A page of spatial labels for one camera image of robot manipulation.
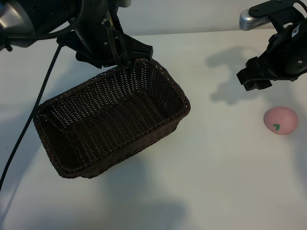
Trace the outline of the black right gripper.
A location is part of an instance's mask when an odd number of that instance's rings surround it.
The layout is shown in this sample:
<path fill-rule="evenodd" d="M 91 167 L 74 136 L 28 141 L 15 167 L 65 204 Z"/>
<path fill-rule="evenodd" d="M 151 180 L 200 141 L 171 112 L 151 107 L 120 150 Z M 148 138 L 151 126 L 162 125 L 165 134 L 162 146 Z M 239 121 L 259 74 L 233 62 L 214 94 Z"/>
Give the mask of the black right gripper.
<path fill-rule="evenodd" d="M 246 62 L 237 77 L 246 91 L 263 90 L 272 86 L 270 81 L 295 81 L 307 71 L 307 22 L 276 29 L 264 57 Z"/>

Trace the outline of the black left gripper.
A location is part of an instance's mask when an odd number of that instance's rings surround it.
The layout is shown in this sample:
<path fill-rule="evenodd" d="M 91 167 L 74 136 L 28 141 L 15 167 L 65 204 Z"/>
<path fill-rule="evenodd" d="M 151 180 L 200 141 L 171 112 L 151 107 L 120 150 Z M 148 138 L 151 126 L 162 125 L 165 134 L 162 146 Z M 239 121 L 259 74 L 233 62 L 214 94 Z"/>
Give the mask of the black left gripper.
<path fill-rule="evenodd" d="M 130 0 L 82 0 L 84 10 L 72 32 L 61 35 L 57 43 L 76 51 L 76 59 L 98 69 L 119 66 L 126 69 L 129 61 L 144 58 L 151 61 L 153 47 L 134 38 L 126 38 L 117 10 L 129 7 Z"/>

